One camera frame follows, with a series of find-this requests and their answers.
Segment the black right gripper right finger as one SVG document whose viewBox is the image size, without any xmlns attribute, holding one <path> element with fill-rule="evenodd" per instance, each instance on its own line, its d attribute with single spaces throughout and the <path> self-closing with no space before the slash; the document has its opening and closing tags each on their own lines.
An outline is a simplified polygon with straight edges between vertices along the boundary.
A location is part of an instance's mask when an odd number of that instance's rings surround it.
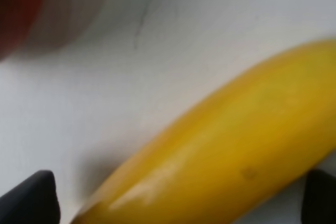
<svg viewBox="0 0 336 224">
<path fill-rule="evenodd" d="M 314 169 L 307 174 L 301 208 L 302 223 L 335 223 L 335 177 Z"/>
</svg>

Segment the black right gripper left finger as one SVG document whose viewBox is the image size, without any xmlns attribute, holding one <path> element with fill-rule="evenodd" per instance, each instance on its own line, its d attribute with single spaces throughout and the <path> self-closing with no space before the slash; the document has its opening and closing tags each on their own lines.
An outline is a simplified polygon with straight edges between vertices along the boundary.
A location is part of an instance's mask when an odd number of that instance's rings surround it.
<svg viewBox="0 0 336 224">
<path fill-rule="evenodd" d="M 60 205 L 52 171 L 40 170 L 1 196 L 1 224 L 59 224 Z"/>
</svg>

